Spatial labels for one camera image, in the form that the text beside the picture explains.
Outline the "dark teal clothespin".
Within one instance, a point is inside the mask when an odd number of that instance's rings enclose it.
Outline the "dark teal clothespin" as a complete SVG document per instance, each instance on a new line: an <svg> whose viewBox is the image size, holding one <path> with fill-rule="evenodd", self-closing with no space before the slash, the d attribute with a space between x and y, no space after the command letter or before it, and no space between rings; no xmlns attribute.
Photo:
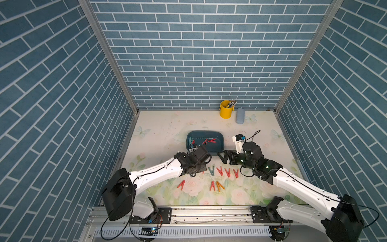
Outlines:
<svg viewBox="0 0 387 242"><path fill-rule="evenodd" d="M215 166L212 165L212 167L208 167L208 171L210 172L211 176L215 175Z"/></svg>

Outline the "dark teal storage box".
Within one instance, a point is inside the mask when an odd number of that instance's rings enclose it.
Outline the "dark teal storage box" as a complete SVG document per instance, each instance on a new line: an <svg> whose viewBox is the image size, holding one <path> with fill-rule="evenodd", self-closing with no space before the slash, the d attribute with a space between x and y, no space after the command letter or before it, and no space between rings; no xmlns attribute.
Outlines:
<svg viewBox="0 0 387 242"><path fill-rule="evenodd" d="M191 131L186 137L186 149L192 151L198 146L204 146L211 154L224 150L224 137L216 131Z"/></svg>

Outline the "red clothespin row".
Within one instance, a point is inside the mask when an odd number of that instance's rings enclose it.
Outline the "red clothespin row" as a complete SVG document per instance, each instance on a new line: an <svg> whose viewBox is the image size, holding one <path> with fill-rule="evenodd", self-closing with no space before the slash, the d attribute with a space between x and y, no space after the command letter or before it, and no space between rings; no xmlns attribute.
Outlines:
<svg viewBox="0 0 387 242"><path fill-rule="evenodd" d="M209 191L216 191L216 186L215 186L215 182L214 181L211 181L211 185L210 185Z"/></svg>
<svg viewBox="0 0 387 242"><path fill-rule="evenodd" d="M184 184L185 184L185 180L183 180L183 181L177 186L177 188L183 190Z"/></svg>

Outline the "orange clothespin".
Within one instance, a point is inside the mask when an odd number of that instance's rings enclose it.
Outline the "orange clothespin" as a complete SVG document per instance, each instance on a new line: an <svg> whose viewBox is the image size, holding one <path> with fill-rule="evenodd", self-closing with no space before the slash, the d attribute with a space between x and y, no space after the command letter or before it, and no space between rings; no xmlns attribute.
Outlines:
<svg viewBox="0 0 387 242"><path fill-rule="evenodd" d="M216 182L216 187L219 192L221 192L221 190L225 190L225 187L219 181Z"/></svg>

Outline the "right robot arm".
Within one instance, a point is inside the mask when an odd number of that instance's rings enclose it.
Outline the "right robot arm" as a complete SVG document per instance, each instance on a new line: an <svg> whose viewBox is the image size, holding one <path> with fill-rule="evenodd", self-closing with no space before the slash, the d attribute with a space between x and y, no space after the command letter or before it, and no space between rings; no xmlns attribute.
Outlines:
<svg viewBox="0 0 387 242"><path fill-rule="evenodd" d="M253 176L284 189L307 205L297 205L275 196L266 206L271 222L292 220L325 233L333 242L356 242L364 220L355 199L324 191L292 174L280 163L264 157L255 142L235 142L236 150L224 150L218 156L224 164L240 165L252 170Z"/></svg>

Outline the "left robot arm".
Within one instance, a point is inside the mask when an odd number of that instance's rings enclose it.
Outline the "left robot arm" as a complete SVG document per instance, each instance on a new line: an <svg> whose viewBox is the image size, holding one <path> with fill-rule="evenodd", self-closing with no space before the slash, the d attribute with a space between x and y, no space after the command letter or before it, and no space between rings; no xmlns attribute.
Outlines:
<svg viewBox="0 0 387 242"><path fill-rule="evenodd" d="M101 191L108 219L116 221L129 214L152 223L159 213L157 205L150 197L142 201L136 196L168 179L206 171L211 159L206 148L198 146L192 152L178 152L166 162L147 169L131 172L119 169Z"/></svg>

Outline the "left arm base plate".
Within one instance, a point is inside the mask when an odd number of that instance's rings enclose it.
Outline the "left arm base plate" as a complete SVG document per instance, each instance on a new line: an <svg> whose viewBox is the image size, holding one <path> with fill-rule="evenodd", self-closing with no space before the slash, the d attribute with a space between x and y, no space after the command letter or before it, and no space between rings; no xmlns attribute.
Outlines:
<svg viewBox="0 0 387 242"><path fill-rule="evenodd" d="M159 207L158 210L154 211L146 218L133 215L130 219L130 224L170 224L171 216L171 207Z"/></svg>

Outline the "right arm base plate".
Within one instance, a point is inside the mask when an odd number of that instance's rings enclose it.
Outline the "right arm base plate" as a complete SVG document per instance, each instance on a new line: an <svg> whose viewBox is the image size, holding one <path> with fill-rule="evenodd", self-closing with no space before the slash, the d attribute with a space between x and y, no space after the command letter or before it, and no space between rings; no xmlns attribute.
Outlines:
<svg viewBox="0 0 387 242"><path fill-rule="evenodd" d="M283 219L277 211L268 209L266 206L254 205L250 208L253 223L293 223L293 220Z"/></svg>

